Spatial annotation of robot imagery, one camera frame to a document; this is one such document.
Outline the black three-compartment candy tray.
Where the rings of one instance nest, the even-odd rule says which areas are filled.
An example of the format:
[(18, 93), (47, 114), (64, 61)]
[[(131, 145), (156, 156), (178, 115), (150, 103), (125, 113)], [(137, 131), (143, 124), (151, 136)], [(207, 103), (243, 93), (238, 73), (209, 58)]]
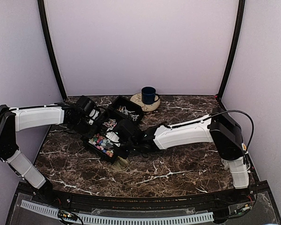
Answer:
[(121, 150), (122, 140), (114, 128), (122, 120), (130, 120), (139, 125), (144, 116), (141, 106), (126, 97), (118, 96), (98, 117), (97, 127), (91, 133), (93, 136), (82, 136), (83, 146), (96, 153), (102, 160), (114, 163), (118, 157), (127, 158), (126, 150)]

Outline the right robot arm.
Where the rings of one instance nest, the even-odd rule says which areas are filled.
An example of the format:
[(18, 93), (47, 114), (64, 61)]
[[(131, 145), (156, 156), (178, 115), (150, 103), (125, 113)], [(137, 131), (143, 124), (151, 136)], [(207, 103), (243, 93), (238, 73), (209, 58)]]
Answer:
[(149, 153), (171, 147), (214, 143), (232, 175), (230, 200), (240, 203), (248, 195), (250, 165), (246, 160), (249, 144), (245, 144), (241, 126), (229, 115), (230, 110), (214, 108), (211, 114), (173, 125), (161, 124), (140, 130), (130, 120), (121, 120), (107, 134), (119, 155), (127, 158), (132, 150)]

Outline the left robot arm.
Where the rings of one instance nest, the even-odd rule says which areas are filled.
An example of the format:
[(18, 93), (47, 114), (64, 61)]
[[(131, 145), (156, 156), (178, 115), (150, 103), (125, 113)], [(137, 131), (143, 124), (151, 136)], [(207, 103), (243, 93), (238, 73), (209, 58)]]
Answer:
[(46, 204), (53, 204), (57, 200), (56, 193), (47, 187), (49, 180), (21, 151), (17, 134), (51, 125), (65, 125), (78, 134), (88, 135), (100, 113), (100, 108), (87, 96), (81, 96), (75, 103), (27, 107), (0, 105), (0, 160), (39, 190), (38, 196)]

